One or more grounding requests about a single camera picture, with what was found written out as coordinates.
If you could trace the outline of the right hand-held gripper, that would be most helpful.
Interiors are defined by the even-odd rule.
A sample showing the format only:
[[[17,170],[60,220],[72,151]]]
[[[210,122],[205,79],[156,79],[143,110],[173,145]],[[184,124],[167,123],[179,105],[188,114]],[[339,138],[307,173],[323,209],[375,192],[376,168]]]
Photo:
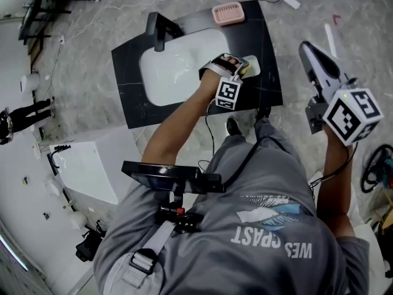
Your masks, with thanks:
[[[305,109],[312,134],[328,125],[345,146],[365,139],[384,118],[370,89],[349,79],[327,52],[303,41],[299,55],[317,95]]]

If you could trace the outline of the black square faucet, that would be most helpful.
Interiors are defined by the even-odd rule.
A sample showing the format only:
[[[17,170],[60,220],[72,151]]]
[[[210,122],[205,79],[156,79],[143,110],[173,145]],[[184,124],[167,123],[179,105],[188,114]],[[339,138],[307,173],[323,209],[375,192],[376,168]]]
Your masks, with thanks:
[[[182,37],[184,32],[177,23],[158,12],[151,12],[147,18],[145,34],[154,36],[154,50],[156,52],[162,52],[165,49],[167,34],[175,39]]]

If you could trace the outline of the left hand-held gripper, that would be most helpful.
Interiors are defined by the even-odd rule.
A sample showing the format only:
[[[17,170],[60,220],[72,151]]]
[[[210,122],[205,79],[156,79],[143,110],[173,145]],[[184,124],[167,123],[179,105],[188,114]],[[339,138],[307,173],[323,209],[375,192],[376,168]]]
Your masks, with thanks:
[[[215,57],[215,59],[210,60],[202,68],[199,69],[199,79],[202,79],[206,71],[212,71],[219,75],[220,81],[215,95],[216,106],[234,110],[240,88],[243,84],[242,78],[245,75],[240,75],[240,72],[243,68],[247,68],[249,66],[249,62],[244,58],[235,57],[238,60],[239,66],[235,72],[231,73],[230,71],[218,65],[221,56],[234,57],[229,53],[222,53],[218,57]]]

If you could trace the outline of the white sink basin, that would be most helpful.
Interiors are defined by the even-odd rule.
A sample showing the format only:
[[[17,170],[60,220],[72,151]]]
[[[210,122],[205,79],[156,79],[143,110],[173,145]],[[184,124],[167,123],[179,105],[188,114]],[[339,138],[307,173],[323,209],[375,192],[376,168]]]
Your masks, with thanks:
[[[185,101],[200,84],[199,69],[228,52],[224,33],[214,28],[168,41],[162,52],[146,50],[139,66],[148,100],[156,106]]]

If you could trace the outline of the white stool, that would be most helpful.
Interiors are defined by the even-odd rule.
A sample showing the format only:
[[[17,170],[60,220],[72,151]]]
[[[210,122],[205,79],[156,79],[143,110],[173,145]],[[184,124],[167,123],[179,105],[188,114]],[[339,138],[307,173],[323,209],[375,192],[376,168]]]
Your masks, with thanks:
[[[44,182],[47,191],[55,196],[60,196],[63,193],[63,186],[55,179],[49,178]]]
[[[68,219],[73,229],[82,230],[87,224],[86,216],[79,211],[72,211],[68,215]]]

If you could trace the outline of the black office chair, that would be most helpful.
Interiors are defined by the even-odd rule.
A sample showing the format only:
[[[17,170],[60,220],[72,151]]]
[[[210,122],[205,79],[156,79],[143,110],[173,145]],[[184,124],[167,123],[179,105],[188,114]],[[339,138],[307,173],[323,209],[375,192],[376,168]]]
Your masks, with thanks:
[[[99,245],[106,235],[106,231],[102,229],[100,220],[97,220],[94,229],[89,226],[86,226],[86,228],[88,229],[87,233],[82,235],[84,241],[76,246],[76,256],[82,262],[92,262]]]

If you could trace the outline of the black chest mount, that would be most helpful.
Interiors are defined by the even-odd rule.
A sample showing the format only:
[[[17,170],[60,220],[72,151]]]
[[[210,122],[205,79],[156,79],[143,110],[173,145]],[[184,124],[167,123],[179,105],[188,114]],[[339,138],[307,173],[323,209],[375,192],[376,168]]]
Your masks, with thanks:
[[[203,215],[193,212],[186,212],[183,207],[184,194],[174,194],[174,200],[166,205],[160,205],[155,214],[157,224],[169,221],[175,225],[177,232],[198,232],[198,225],[203,220]]]

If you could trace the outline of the white soap tray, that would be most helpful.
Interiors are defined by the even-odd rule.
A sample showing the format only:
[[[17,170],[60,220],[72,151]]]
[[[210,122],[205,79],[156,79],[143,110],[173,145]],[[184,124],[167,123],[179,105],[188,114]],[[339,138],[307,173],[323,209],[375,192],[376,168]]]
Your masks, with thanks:
[[[244,75],[243,79],[258,76],[261,72],[258,58],[255,55],[244,57],[249,62],[250,70]]]

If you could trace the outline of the white sink cabinet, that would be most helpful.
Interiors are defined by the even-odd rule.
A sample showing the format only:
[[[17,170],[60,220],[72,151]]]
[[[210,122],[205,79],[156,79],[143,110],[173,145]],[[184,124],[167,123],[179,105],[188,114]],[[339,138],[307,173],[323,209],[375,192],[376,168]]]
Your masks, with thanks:
[[[126,160],[141,159],[133,133],[126,125],[79,133],[50,145],[68,149],[53,155],[63,184],[76,192],[118,205],[131,184],[122,173]]]

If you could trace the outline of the person's left hand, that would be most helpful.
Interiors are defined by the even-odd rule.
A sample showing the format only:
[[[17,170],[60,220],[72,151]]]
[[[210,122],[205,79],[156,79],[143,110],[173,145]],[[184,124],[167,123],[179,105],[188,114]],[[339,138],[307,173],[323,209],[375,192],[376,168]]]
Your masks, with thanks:
[[[235,57],[221,56],[218,65],[233,73],[241,66],[241,63]]]

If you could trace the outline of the pink slatted dish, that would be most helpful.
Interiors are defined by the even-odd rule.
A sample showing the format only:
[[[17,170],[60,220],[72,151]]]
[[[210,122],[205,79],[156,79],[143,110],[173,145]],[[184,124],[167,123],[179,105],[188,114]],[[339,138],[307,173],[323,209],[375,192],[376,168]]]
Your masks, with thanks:
[[[212,16],[219,26],[227,26],[245,21],[245,14],[239,2],[222,4],[212,8]]]

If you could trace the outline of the black chest-mounted screen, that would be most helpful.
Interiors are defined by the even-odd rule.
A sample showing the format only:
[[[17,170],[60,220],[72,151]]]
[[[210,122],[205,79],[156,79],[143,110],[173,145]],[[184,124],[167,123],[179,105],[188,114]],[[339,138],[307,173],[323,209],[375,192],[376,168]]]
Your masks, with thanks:
[[[221,175],[203,173],[199,167],[124,161],[122,172],[145,187],[157,191],[191,194],[225,192]]]

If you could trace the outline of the person's gray t-shirt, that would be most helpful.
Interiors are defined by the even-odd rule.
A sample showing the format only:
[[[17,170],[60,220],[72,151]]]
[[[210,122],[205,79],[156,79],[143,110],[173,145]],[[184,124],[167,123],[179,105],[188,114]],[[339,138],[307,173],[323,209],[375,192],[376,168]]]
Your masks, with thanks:
[[[173,232],[148,276],[130,261],[158,230],[154,214],[169,197],[131,187],[95,256],[100,295],[368,295],[368,242],[336,238],[293,147],[266,118],[255,132],[263,141],[250,159],[243,136],[226,137],[208,171],[242,173],[225,193],[195,201],[199,231]]]

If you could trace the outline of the black vanity cabinet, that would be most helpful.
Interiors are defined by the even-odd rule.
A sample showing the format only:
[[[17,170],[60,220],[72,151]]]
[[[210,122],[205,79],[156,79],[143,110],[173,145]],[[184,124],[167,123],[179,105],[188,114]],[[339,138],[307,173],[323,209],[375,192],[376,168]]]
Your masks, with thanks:
[[[257,1],[241,3],[245,14],[242,23],[218,26],[212,12],[205,9],[175,19],[184,34],[215,28],[227,39],[229,49],[237,55],[255,55],[262,72],[246,79],[246,89],[240,95],[236,110],[258,108],[261,104],[283,104],[278,66],[267,22]],[[112,61],[120,100],[128,128],[159,124],[177,107],[177,103],[159,107],[148,101],[139,60],[143,51],[154,46],[154,37],[141,34],[112,51]]]

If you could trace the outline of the teal power tool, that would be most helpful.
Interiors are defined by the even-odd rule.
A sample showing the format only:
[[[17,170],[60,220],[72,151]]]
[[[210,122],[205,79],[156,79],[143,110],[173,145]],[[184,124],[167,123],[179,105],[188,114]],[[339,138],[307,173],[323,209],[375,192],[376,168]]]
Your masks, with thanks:
[[[387,157],[381,162],[380,180],[384,187],[393,190],[393,157]]]

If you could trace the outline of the black glass table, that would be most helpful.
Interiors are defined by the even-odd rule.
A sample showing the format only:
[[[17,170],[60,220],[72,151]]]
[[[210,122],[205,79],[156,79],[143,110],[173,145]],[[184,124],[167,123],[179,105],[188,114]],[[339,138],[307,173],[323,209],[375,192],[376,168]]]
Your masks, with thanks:
[[[22,41],[23,45],[27,45],[31,39],[42,41],[51,37],[45,33],[47,25],[53,22],[57,15],[71,14],[70,10],[58,6],[56,0],[29,0],[23,8],[26,13],[18,34],[18,40]]]

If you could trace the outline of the person's left forearm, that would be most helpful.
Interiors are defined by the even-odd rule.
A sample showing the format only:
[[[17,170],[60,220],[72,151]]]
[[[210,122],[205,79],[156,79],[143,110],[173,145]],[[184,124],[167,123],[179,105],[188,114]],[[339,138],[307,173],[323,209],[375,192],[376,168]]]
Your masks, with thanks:
[[[220,76],[207,70],[200,86],[183,102],[150,138],[142,156],[143,163],[174,165],[176,158],[195,128],[198,119],[207,111],[215,97]]]

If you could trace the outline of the white round bin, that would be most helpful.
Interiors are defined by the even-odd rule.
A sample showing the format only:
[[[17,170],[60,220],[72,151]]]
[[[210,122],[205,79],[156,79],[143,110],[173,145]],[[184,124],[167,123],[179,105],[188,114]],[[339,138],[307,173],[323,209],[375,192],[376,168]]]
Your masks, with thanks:
[[[40,84],[39,74],[27,74],[20,79],[20,90],[22,93],[35,91]]]

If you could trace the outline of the person's right forearm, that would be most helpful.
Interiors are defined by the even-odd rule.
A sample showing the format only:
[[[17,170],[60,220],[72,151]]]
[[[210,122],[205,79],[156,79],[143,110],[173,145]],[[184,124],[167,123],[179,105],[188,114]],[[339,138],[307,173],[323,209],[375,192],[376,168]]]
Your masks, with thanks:
[[[335,176],[321,183],[317,198],[317,215],[336,237],[355,236],[348,217],[351,204],[351,175],[353,148],[346,147],[333,130],[324,126],[327,135],[327,151],[324,165],[324,176],[327,176],[342,165],[346,165]]]

